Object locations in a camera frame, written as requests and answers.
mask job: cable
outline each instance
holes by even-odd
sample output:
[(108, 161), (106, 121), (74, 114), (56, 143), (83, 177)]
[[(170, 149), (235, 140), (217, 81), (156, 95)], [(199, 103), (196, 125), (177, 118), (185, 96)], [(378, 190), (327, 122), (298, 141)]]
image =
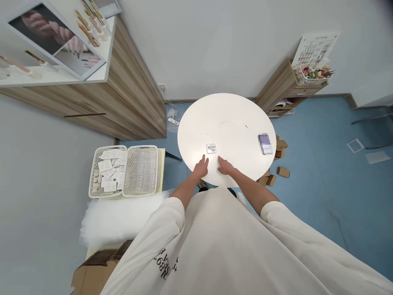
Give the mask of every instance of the cable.
[(178, 105), (178, 104), (185, 104), (185, 111), (188, 109), (188, 105), (185, 103), (185, 102), (178, 102), (178, 103), (176, 103), (176, 105)]
[(172, 119), (175, 119), (175, 112), (174, 112), (173, 108), (175, 108), (177, 110), (177, 114), (179, 114), (179, 109), (169, 99), (166, 99), (166, 97), (165, 97), (165, 90), (162, 90), (162, 89), (160, 89), (160, 90), (162, 91), (162, 93), (164, 95), (164, 102), (171, 105), (171, 107), (172, 107)]
[(175, 112), (173, 111), (173, 105), (171, 103), (169, 103), (169, 102), (166, 102), (166, 101), (164, 101), (164, 102), (171, 106), (171, 108), (172, 108), (172, 119), (173, 119), (174, 118), (174, 114), (175, 114)]

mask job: small cardboard box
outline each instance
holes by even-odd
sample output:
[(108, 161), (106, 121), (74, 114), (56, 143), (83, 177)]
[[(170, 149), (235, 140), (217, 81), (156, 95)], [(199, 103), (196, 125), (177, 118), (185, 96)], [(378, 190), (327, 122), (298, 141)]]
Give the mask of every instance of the small cardboard box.
[(265, 186), (270, 176), (270, 168), (263, 174), (263, 176), (258, 179), (258, 183)]
[(277, 139), (277, 148), (276, 148), (276, 150), (280, 151), (280, 150), (283, 150), (283, 149), (285, 149), (287, 147), (288, 147), (288, 145), (287, 145), (287, 143), (285, 141)]
[(291, 172), (288, 169), (285, 169), (283, 167), (278, 167), (277, 174), (282, 177), (289, 178), (289, 175), (291, 174)]
[(118, 250), (102, 250), (90, 256), (74, 271), (71, 295), (99, 295), (131, 242), (124, 242)]
[(275, 160), (284, 158), (285, 156), (285, 150), (280, 150), (280, 151), (276, 151), (276, 155), (274, 156)]
[(260, 185), (265, 186), (265, 185), (267, 184), (268, 180), (269, 180), (269, 176), (262, 176), (262, 177), (258, 180), (258, 183), (259, 183)]
[(274, 182), (276, 181), (276, 179), (277, 179), (277, 176), (275, 176), (275, 175), (270, 175), (270, 176), (268, 177), (268, 180), (267, 180), (266, 185), (268, 185), (268, 186), (274, 186)]

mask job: sneaker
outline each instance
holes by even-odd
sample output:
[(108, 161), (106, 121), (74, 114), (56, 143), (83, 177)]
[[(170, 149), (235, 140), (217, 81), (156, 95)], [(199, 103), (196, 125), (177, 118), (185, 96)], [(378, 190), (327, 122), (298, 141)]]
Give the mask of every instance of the sneaker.
[(204, 181), (201, 180), (201, 179), (199, 180), (197, 186), (199, 187), (199, 189), (201, 189), (201, 188), (207, 188), (207, 189), (209, 189), (208, 186), (206, 185), (206, 182), (204, 182)]

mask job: hand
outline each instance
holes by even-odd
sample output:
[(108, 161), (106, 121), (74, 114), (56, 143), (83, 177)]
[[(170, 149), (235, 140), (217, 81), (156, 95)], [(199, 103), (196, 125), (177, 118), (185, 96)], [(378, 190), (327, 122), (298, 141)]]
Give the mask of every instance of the hand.
[(205, 154), (203, 154), (202, 159), (195, 165), (194, 171), (191, 173), (191, 175), (200, 180), (202, 177), (207, 175), (208, 164), (209, 158), (207, 158), (205, 161)]
[(77, 54), (78, 58), (80, 54), (84, 51), (83, 42), (76, 36), (73, 36), (71, 40), (63, 47), (67, 49), (68, 52), (73, 55)]
[(49, 26), (51, 27), (51, 29), (54, 32), (53, 38), (60, 45), (65, 45), (69, 40), (71, 40), (74, 37), (74, 33), (72, 33), (67, 28), (63, 28), (63, 27), (59, 26), (59, 24), (56, 22), (50, 21)]
[(235, 168), (229, 163), (227, 160), (224, 160), (220, 156), (218, 156), (218, 162), (220, 163), (220, 167), (218, 167), (218, 171), (221, 174), (229, 175)]
[(54, 34), (50, 25), (36, 10), (30, 10), (23, 14), (22, 21), (30, 31), (41, 38), (49, 38)]
[(82, 61), (86, 61), (85, 68), (94, 67), (101, 59), (98, 56), (93, 55), (92, 57), (88, 57), (87, 59), (83, 59)]

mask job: nail color chart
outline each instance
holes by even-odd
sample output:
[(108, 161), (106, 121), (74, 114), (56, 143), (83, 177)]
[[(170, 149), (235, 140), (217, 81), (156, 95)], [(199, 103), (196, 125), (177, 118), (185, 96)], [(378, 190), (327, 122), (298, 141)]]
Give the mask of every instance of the nail color chart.
[(292, 62), (292, 68), (296, 70), (299, 66), (310, 63), (316, 65), (322, 58), (327, 58), (340, 34), (341, 31), (304, 34)]

